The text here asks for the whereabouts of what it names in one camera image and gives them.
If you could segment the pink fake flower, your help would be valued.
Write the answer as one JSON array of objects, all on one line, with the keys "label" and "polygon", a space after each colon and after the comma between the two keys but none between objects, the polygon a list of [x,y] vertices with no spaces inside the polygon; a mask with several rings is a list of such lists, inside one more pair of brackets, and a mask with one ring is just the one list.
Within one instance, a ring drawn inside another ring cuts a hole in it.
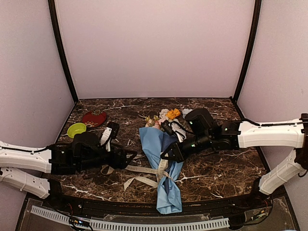
[{"label": "pink fake flower", "polygon": [[161,130],[161,124],[166,120],[165,118],[159,118],[158,116],[153,116],[153,118],[150,118],[150,116],[146,117],[146,124],[145,127],[152,127]]}]

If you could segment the orange fake flower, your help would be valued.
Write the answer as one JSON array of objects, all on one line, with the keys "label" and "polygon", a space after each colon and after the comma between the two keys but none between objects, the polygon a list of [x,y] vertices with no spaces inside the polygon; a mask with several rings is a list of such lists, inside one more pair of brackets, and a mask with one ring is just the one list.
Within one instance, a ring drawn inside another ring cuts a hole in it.
[{"label": "orange fake flower", "polygon": [[181,115],[181,113],[180,113],[179,109],[177,109],[177,108],[169,110],[166,113],[166,117],[167,117],[168,121],[173,121],[174,119],[176,119],[180,115]]}]

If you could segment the blue wrapping paper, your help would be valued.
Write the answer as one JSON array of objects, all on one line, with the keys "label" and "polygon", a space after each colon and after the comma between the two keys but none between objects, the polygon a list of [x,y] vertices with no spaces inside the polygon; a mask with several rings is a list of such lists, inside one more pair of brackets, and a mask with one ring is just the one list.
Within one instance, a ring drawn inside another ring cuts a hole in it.
[{"label": "blue wrapping paper", "polygon": [[152,169],[158,170],[156,209],[161,214],[182,212],[181,193],[175,181],[180,175],[183,163],[160,157],[162,152],[178,139],[153,127],[140,128],[139,135],[142,150]]}]

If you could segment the light blue fake flower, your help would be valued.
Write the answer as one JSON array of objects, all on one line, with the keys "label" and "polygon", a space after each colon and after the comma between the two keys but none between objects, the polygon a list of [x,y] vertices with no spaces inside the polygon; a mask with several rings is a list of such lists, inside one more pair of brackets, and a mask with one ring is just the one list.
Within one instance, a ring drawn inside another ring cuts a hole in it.
[{"label": "light blue fake flower", "polygon": [[191,112],[191,111],[192,111],[192,109],[184,108],[184,109],[182,110],[182,117],[185,118],[186,115],[187,115],[189,112]]}]

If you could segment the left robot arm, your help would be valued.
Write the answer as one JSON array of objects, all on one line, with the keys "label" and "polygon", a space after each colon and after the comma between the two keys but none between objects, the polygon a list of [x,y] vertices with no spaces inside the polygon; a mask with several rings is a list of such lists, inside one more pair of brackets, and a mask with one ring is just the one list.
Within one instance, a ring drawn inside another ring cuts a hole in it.
[{"label": "left robot arm", "polygon": [[60,182],[33,176],[26,170],[51,175],[74,175],[92,168],[108,165],[125,169],[136,156],[136,151],[110,144],[112,136],[100,143],[94,133],[83,132],[74,136],[67,145],[52,144],[45,148],[29,148],[0,144],[0,180],[21,191],[31,193],[49,202],[58,210],[68,206],[62,195]]}]

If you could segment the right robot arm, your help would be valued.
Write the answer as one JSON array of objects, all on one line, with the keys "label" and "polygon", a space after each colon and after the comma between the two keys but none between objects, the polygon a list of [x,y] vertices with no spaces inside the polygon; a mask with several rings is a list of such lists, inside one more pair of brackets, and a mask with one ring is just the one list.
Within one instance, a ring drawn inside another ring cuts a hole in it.
[{"label": "right robot arm", "polygon": [[294,176],[303,177],[308,171],[308,115],[290,121],[257,123],[249,119],[227,121],[218,125],[205,108],[190,111],[185,121],[193,137],[171,143],[161,158],[178,163],[191,154],[211,148],[215,151],[237,150],[261,146],[292,147],[290,154],[269,173],[254,182],[253,192],[246,197],[250,209],[264,201]]}]

